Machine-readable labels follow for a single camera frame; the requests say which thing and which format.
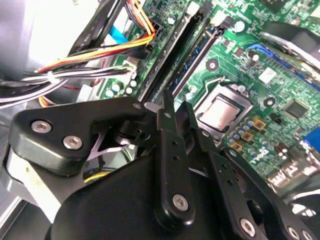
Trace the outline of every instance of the black metal bracket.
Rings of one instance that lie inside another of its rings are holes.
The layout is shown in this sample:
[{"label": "black metal bracket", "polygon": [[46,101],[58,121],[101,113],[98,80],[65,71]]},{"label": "black metal bracket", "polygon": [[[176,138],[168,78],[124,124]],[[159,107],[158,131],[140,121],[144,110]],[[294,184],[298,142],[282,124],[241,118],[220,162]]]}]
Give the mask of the black metal bracket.
[{"label": "black metal bracket", "polygon": [[174,100],[167,91],[157,112],[155,209],[158,222],[171,231],[190,226],[196,216],[184,139],[177,134]]}]

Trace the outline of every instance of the screw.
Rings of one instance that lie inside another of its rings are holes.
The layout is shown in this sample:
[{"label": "screw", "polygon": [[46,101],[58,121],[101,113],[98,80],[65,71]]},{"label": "screw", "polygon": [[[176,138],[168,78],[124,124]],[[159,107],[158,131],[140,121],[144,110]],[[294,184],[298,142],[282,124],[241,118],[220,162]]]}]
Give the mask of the screw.
[{"label": "screw", "polygon": [[252,225],[252,223],[250,221],[248,221],[245,218],[241,218],[240,219],[240,224],[242,229],[250,236],[250,237],[254,237],[256,235],[256,230],[255,227]]},{"label": "screw", "polygon": [[63,145],[70,150],[78,150],[82,147],[82,141],[77,136],[66,136],[63,139]]},{"label": "screw", "polygon": [[302,229],[302,234],[303,234],[303,236],[305,237],[306,240],[312,240],[311,235],[307,231]]},{"label": "screw", "polygon": [[47,134],[51,131],[52,127],[50,123],[42,120],[34,121],[31,124],[31,128],[33,131],[39,134]]},{"label": "screw", "polygon": [[202,134],[203,134],[203,136],[205,136],[205,137],[209,137],[209,136],[210,136],[210,134],[209,134],[207,131],[205,131],[205,130],[202,130]]},{"label": "screw", "polygon": [[132,103],[132,106],[136,109],[141,109],[141,105],[136,102]]},{"label": "screw", "polygon": [[171,115],[169,113],[167,113],[167,112],[165,112],[164,115],[169,119],[171,118]]},{"label": "screw", "polygon": [[295,240],[300,240],[299,234],[291,226],[288,226],[288,231],[289,231],[289,234],[291,235],[291,237],[293,237]]},{"label": "screw", "polygon": [[235,152],[235,151],[233,151],[233,150],[229,150],[229,152],[230,152],[230,154],[231,154],[232,156],[234,156],[234,157],[236,157],[236,156],[237,156],[237,154],[236,154],[236,152]]},{"label": "screw", "polygon": [[172,198],[174,206],[182,212],[185,212],[189,208],[187,199],[181,194],[175,194]]}]

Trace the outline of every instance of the motherboard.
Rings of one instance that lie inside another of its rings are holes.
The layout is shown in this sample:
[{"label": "motherboard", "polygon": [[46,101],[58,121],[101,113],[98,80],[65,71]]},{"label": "motherboard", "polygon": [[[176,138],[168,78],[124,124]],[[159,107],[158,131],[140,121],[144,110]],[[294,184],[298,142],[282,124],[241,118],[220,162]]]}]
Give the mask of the motherboard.
[{"label": "motherboard", "polygon": [[[107,79],[100,98],[190,102],[218,147],[230,146],[280,195],[318,172],[318,0],[146,0],[156,30],[134,76]],[[129,40],[144,35],[134,25]]]}]

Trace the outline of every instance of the integrated circuit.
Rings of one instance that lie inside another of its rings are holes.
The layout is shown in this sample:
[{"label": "integrated circuit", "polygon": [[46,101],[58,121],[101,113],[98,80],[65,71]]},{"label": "integrated circuit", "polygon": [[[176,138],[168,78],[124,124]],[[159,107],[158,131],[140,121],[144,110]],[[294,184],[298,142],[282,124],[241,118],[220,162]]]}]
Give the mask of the integrated circuit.
[{"label": "integrated circuit", "polygon": [[298,119],[308,111],[308,108],[293,100],[284,108],[284,111],[295,119]]}]

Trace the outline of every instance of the chip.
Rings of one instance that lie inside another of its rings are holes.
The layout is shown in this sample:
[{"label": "chip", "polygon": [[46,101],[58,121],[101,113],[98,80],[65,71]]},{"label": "chip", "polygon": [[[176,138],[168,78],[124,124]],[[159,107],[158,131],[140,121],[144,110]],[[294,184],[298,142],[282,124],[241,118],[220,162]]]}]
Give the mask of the chip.
[{"label": "chip", "polygon": [[265,5],[273,13],[277,14],[288,0],[259,0],[260,3]]},{"label": "chip", "polygon": [[284,108],[284,111],[292,117],[298,119],[308,111],[308,108],[297,101],[292,101]]}]

